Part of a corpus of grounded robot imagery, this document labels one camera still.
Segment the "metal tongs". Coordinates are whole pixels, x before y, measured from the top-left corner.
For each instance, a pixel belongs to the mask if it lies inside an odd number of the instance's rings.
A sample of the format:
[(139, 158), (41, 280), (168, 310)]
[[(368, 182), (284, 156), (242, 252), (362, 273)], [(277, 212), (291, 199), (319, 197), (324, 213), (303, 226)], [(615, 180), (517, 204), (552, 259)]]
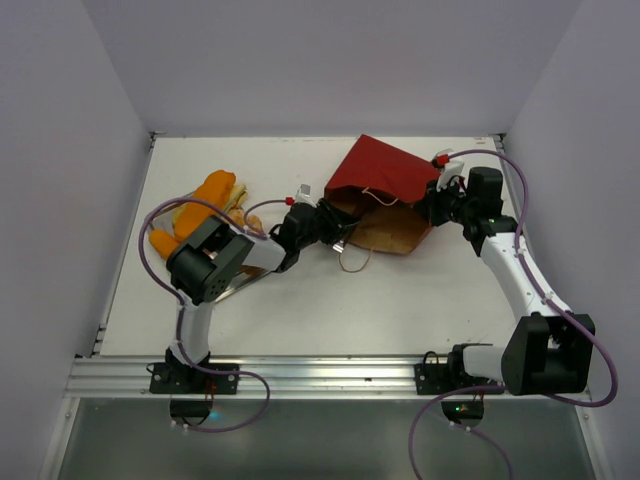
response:
[(360, 217), (350, 217), (343, 219), (338, 223), (336, 230), (336, 241), (332, 245), (332, 249), (341, 254), (349, 242), (350, 237), (355, 232), (361, 221)]

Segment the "red brown paper bag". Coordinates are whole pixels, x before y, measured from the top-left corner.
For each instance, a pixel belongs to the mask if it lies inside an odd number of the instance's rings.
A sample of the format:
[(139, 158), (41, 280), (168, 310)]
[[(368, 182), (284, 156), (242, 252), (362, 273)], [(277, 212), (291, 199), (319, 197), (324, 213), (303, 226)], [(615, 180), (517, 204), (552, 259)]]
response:
[(432, 230), (414, 210), (439, 173), (428, 161), (368, 135), (357, 138), (323, 198), (359, 218), (347, 243), (370, 252), (411, 254)]

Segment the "sugared round fake bun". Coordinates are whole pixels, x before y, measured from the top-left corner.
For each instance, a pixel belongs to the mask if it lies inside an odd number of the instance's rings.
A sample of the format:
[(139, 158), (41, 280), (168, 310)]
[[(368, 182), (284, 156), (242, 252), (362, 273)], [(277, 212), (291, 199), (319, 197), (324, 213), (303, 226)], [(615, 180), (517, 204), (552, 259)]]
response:
[(247, 214), (243, 209), (232, 209), (229, 217), (240, 227), (253, 234), (263, 234), (264, 229), (260, 218), (255, 214)]

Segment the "fake triangle sandwich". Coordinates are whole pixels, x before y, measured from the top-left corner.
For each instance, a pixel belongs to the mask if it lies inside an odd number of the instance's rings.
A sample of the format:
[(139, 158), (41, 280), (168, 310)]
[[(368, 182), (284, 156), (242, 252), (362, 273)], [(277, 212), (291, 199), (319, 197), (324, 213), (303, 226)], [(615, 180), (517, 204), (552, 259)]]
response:
[(229, 200), (227, 201), (224, 210), (226, 212), (239, 208), (248, 196), (246, 185), (244, 183), (236, 183), (230, 192)]

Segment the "orange fake pastry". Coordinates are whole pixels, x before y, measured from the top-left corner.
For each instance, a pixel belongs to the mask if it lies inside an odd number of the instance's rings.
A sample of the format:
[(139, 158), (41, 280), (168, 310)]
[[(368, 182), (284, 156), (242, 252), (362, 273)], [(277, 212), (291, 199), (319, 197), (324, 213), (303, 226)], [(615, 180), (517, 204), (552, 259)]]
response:
[[(223, 210), (231, 198), (235, 184), (234, 173), (217, 170), (207, 176), (195, 190), (192, 198), (203, 200)], [(179, 241), (185, 240), (206, 218), (216, 213), (215, 210), (200, 203), (189, 202), (184, 206), (174, 225), (174, 234)]]

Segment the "long orange fake loaf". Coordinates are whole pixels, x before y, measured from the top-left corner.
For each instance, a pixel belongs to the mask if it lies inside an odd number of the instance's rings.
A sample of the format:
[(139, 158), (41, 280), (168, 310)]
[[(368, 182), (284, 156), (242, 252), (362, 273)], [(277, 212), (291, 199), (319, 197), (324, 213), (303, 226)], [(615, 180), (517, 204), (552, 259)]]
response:
[(163, 260), (168, 260), (180, 245), (169, 232), (161, 229), (153, 229), (150, 232), (149, 242)]

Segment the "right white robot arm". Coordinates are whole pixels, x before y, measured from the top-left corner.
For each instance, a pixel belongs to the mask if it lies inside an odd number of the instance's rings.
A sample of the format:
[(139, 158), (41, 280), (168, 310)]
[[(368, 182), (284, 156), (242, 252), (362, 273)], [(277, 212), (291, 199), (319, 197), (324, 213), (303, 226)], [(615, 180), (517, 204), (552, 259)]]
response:
[(474, 253), (491, 270), (516, 320), (504, 347), (490, 344), (454, 346), (448, 367), (455, 379), (500, 382), (513, 395), (579, 393), (587, 384), (595, 326), (579, 315), (579, 331), (566, 321), (570, 308), (553, 299), (550, 286), (530, 257), (516, 220), (503, 214), (503, 175), (491, 167), (474, 167), (467, 175), (454, 160), (428, 183), (425, 203), (433, 226), (461, 225)]

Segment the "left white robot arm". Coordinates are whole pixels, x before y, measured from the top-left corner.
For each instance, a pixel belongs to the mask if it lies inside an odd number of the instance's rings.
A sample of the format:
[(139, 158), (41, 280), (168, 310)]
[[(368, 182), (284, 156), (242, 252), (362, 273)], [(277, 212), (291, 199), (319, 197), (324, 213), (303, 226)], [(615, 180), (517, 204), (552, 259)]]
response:
[(208, 334), (214, 302), (244, 267), (271, 273), (289, 270), (306, 247), (346, 242), (360, 222), (321, 199), (295, 201), (267, 234), (235, 227), (210, 216), (169, 255), (166, 268), (180, 300), (176, 330), (165, 360), (156, 364), (150, 390), (163, 394), (203, 393), (214, 377), (236, 376), (230, 365), (211, 369)]

